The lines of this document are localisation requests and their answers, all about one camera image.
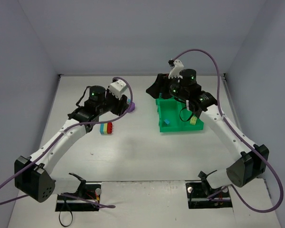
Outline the lime green lego brick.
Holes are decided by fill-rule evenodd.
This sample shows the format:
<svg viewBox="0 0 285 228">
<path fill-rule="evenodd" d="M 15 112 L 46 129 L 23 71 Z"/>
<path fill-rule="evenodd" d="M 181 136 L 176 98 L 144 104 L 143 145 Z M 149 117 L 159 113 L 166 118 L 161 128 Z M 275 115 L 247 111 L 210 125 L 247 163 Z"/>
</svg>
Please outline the lime green lego brick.
<svg viewBox="0 0 285 228">
<path fill-rule="evenodd" d="M 195 116 L 191 117 L 190 124 L 191 125 L 196 125 L 196 123 L 197 123 L 197 117 L 195 117 Z"/>
</svg>

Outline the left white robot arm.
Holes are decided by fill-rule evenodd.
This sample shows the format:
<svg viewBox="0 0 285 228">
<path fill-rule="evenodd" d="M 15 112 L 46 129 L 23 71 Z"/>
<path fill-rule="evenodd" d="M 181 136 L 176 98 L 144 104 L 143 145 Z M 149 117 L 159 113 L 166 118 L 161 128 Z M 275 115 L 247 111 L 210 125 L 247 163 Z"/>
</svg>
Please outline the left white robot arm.
<svg viewBox="0 0 285 228">
<path fill-rule="evenodd" d="M 130 86 L 117 80 L 108 88 L 88 86 L 89 98 L 83 105 L 68 114 L 68 119 L 59 131 L 35 153 L 25 158 L 20 156 L 14 163 L 15 187 L 39 203 L 46 201 L 52 194 L 67 194 L 69 197 L 82 197 L 86 180 L 75 173 L 75 181 L 56 179 L 51 173 L 64 154 L 80 138 L 91 132 L 99 117 L 111 112 L 120 119 L 129 108 L 125 90 Z"/>
</svg>

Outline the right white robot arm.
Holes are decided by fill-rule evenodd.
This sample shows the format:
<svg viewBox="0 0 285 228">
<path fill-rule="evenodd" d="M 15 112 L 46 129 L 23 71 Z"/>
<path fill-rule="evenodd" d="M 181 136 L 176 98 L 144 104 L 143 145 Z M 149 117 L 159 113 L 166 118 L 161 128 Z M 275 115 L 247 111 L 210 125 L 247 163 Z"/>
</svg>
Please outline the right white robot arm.
<svg viewBox="0 0 285 228">
<path fill-rule="evenodd" d="M 154 99 L 173 97 L 181 102 L 187 110 L 209 126 L 226 146 L 234 163 L 226 169 L 199 174 L 202 182 L 212 189 L 231 184 L 243 187 L 265 172 L 268 148 L 265 145 L 258 146 L 249 138 L 239 138 L 242 132 L 233 123 L 226 123 L 229 119 L 219 112 L 216 98 L 203 91 L 196 82 L 195 70 L 181 70 L 177 77 L 158 74 L 146 93 Z"/>
</svg>

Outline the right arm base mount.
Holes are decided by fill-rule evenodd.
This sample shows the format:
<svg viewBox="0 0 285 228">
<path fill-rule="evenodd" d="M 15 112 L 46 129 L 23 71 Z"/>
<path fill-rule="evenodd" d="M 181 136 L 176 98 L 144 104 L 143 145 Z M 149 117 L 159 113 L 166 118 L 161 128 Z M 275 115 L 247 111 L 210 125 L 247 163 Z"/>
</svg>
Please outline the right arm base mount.
<svg viewBox="0 0 285 228">
<path fill-rule="evenodd" d="M 221 209 L 232 208 L 228 188 L 212 189 L 201 181 L 185 182 L 189 209 Z"/>
</svg>

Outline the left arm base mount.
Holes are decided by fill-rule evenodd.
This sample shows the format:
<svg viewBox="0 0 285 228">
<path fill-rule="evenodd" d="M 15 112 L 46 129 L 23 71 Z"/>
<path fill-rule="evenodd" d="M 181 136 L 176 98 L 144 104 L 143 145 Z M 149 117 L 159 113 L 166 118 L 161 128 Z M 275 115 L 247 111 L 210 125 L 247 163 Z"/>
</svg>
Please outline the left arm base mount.
<svg viewBox="0 0 285 228">
<path fill-rule="evenodd" d="M 101 189 L 100 182 L 88 182 L 85 185 L 84 193 L 82 193 L 79 197 L 85 200 L 99 203 L 100 196 L 96 195 L 96 189 Z M 55 212 L 67 212 L 69 210 L 71 210 L 72 212 L 98 212 L 99 207 L 87 203 L 85 201 L 58 195 L 56 200 Z"/>
</svg>

